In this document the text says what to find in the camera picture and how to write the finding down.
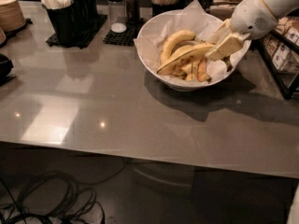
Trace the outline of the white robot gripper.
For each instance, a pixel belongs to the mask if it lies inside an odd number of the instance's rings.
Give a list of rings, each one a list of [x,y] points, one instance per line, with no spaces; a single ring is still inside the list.
[[[243,0],[231,19],[226,19],[207,40],[214,46],[206,53],[211,61],[222,60],[243,48],[245,41],[260,39],[278,25],[278,18],[264,0]]]

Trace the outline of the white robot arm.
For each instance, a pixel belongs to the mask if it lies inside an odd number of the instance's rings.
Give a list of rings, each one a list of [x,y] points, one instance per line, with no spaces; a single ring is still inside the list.
[[[208,39],[214,43],[206,54],[217,61],[241,50],[247,40],[264,37],[277,25],[278,20],[299,8],[299,0],[242,0],[230,19],[214,31]]]

